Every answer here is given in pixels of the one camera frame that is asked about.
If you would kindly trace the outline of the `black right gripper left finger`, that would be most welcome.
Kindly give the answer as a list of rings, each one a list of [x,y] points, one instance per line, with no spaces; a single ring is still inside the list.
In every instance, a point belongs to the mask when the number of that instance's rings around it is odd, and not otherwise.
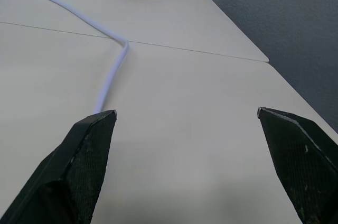
[[[5,224],[90,224],[108,162],[115,110],[75,123],[5,212]]]

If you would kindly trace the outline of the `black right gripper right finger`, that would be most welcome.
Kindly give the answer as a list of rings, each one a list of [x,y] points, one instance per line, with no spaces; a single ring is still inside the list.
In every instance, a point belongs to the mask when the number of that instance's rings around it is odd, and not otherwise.
[[[257,117],[302,224],[338,224],[338,145],[307,118],[266,107]]]

